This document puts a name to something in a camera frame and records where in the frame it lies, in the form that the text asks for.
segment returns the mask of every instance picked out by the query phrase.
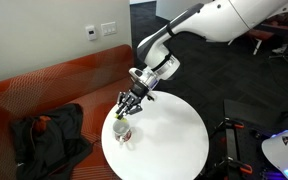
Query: white table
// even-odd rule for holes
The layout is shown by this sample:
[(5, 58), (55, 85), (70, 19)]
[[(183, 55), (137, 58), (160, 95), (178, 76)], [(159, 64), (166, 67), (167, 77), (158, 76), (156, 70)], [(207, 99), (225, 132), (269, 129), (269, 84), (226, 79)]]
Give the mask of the white table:
[(117, 106), (106, 117), (102, 147), (107, 162), (123, 180), (192, 180), (205, 165), (209, 140), (197, 112), (184, 100), (154, 91), (143, 111), (126, 116), (132, 136), (123, 145), (115, 139)]

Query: floor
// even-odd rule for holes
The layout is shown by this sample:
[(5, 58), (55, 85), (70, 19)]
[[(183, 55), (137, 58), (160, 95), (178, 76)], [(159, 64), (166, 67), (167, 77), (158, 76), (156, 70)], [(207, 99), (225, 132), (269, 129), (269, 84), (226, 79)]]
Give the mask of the floor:
[[(155, 2), (131, 5), (134, 55), (141, 40), (167, 23), (156, 18), (155, 8)], [(224, 118), (225, 99), (277, 113), (288, 111), (288, 64), (282, 59), (268, 59), (281, 39), (274, 36), (264, 42), (254, 56), (255, 42), (249, 37), (239, 37), (228, 46), (205, 42), (190, 33), (178, 34), (169, 48), (182, 64), (181, 73), (175, 80), (161, 81), (156, 90), (187, 101), (200, 114), (209, 133)], [(135, 63), (139, 69), (144, 67), (138, 59)], [(220, 156), (218, 150), (218, 144), (211, 142), (210, 163)]]

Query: cup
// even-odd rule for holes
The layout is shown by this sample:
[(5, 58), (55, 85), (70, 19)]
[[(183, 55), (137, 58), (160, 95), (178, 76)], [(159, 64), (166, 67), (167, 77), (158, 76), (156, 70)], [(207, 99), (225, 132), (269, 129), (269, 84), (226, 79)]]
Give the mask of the cup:
[(121, 145), (128, 141), (132, 135), (130, 124), (126, 119), (116, 120), (113, 124), (113, 131), (115, 139), (119, 141)]

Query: white robot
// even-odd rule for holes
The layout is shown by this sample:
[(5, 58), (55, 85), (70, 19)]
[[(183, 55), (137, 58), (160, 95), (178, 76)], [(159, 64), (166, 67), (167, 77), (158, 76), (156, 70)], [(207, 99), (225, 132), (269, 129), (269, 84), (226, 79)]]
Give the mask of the white robot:
[[(175, 34), (186, 31), (209, 41), (227, 42), (265, 19), (286, 12), (288, 0), (215, 0), (187, 9), (139, 44), (137, 56), (147, 67), (143, 71), (130, 69), (134, 84), (118, 96), (117, 119), (141, 111), (145, 96), (154, 100), (152, 90), (159, 80), (170, 79), (175, 74), (180, 62), (163, 45)], [(262, 149), (268, 160), (288, 178), (288, 132), (265, 140)]]

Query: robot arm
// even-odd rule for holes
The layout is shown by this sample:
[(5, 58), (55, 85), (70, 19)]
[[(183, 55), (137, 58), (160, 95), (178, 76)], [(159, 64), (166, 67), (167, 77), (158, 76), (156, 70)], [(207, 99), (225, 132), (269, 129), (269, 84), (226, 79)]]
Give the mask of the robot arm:
[(288, 0), (216, 0), (187, 9), (139, 44), (137, 56), (147, 67), (143, 71), (130, 69), (134, 85), (128, 92), (119, 94), (118, 119), (141, 111), (142, 99), (151, 97), (150, 92), (158, 81), (171, 78), (180, 66), (163, 44), (168, 39), (186, 31), (207, 40), (227, 42), (281, 12), (288, 12)]

